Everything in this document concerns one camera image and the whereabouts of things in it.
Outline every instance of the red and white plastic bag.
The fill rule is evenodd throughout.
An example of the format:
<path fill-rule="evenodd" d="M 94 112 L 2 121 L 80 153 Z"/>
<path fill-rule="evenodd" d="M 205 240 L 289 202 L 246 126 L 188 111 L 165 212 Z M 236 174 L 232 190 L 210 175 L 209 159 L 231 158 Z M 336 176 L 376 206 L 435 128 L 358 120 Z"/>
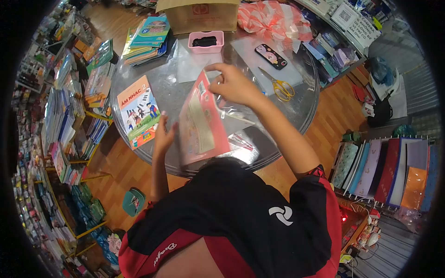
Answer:
<path fill-rule="evenodd" d="M 238 8 L 238 25 L 248 33 L 282 42 L 283 49 L 292 48 L 295 40 L 312 40 L 311 24 L 300 10 L 278 1 L 243 3 Z"/>

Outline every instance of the smartphone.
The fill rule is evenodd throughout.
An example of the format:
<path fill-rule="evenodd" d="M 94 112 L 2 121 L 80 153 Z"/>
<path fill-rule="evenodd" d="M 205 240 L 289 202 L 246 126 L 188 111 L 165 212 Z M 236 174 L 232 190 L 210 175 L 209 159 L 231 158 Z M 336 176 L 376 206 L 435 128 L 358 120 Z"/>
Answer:
<path fill-rule="evenodd" d="M 287 62 L 275 50 L 271 49 L 267 44 L 260 44 L 255 48 L 255 52 L 263 57 L 276 69 L 283 69 Z"/>

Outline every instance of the qr code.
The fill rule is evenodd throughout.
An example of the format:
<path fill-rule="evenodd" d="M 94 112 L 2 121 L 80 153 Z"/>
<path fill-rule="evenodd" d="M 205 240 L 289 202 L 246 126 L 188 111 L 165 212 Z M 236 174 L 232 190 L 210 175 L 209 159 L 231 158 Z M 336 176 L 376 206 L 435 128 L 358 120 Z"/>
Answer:
<path fill-rule="evenodd" d="M 201 96 L 206 93 L 206 87 L 204 86 L 204 82 L 201 81 L 199 83 L 198 89 L 199 89 L 199 92 L 201 93 Z"/>
<path fill-rule="evenodd" d="M 339 17 L 341 19 L 343 19 L 344 21 L 348 22 L 349 19 L 351 18 L 351 15 L 349 13 L 347 13 L 345 10 L 341 11 L 341 13 L 339 14 Z"/>

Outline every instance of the green stool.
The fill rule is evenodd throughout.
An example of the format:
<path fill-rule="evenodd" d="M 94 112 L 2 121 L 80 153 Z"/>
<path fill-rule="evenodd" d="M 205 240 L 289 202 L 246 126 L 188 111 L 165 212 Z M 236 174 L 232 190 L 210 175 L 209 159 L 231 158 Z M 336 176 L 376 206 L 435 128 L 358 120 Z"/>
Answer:
<path fill-rule="evenodd" d="M 129 216 L 133 217 L 142 210 L 144 203 L 145 194 L 136 187 L 132 187 L 125 193 L 122 208 Z"/>

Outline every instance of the yellow scissors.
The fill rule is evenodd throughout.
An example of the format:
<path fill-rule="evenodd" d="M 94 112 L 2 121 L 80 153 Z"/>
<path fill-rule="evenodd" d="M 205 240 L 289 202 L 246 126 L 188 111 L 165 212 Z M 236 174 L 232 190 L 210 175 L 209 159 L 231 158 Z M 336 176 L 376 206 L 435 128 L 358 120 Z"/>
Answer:
<path fill-rule="evenodd" d="M 282 101 L 290 101 L 291 97 L 293 97 L 295 95 L 294 88 L 292 88 L 292 86 L 290 86 L 289 83 L 287 83 L 286 81 L 276 80 L 269 73 L 267 73 L 264 69 L 262 69 L 260 67 L 258 67 L 258 68 L 265 77 L 269 78 L 272 81 L 272 85 L 274 86 L 275 95 L 277 95 L 277 97 L 279 99 L 281 99 Z M 291 91 L 288 91 L 285 86 L 289 87 L 291 89 Z"/>

